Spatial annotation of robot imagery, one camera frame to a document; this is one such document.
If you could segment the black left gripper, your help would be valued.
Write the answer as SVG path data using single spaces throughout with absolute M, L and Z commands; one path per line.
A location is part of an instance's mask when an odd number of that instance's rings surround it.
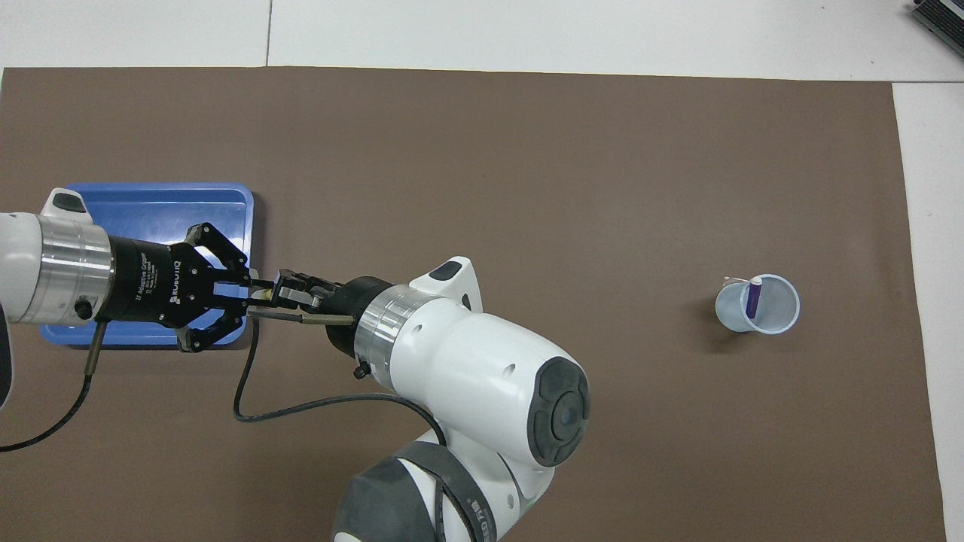
M 252 285 L 248 258 L 217 227 L 193 225 L 187 231 L 187 243 L 172 245 L 121 236 L 108 239 L 113 278 L 104 318 L 178 328 L 178 349 L 186 353 L 203 352 L 241 328 L 249 300 L 217 300 L 211 306 L 214 282 Z M 197 247 L 210 251 L 221 268 L 208 265 Z M 207 327 L 190 326 L 210 311 L 221 314 Z

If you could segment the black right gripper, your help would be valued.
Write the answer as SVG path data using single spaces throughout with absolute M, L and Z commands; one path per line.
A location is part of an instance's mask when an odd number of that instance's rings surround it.
M 279 269 L 274 285 L 272 306 L 283 309 L 317 311 L 321 299 L 311 295 L 313 291 L 320 291 L 320 295 L 331 295 L 323 301 L 323 313 L 351 316 L 352 323 L 327 326 L 328 340 L 335 348 L 354 359 L 355 333 L 362 315 L 378 295 L 392 288 L 394 284 L 373 276 L 361 276 L 345 282 L 337 289 L 336 282 L 298 273 L 291 269 Z M 288 288 L 290 291 L 280 291 L 282 288 Z

